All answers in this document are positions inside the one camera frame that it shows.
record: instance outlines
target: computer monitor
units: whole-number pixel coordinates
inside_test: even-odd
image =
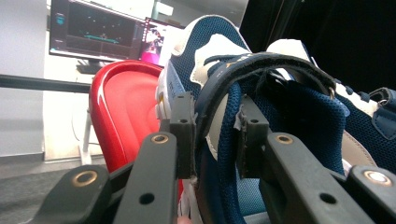
[[[140,60],[165,66],[183,27],[146,18]]]
[[[145,21],[78,0],[52,0],[49,54],[90,62],[138,60]]]

